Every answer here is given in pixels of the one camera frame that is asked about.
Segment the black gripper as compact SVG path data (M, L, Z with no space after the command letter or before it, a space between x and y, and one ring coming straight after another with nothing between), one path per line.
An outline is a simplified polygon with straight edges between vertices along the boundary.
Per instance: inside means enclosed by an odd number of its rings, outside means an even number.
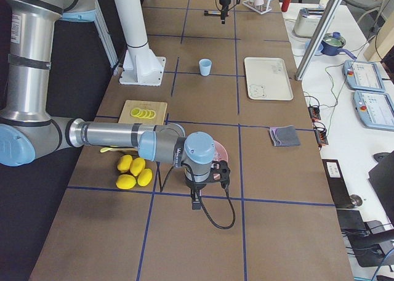
M205 188L208 181L201 181L201 182L193 182L189 178L185 178L186 186L190 189L190 196L191 196L191 208L192 210L200 210L200 199L201 190Z
M220 20L221 20L221 24L224 25L225 24L225 20L227 17L227 12L229 10L229 6L230 6L231 0L219 0L219 4L221 6L220 8Z

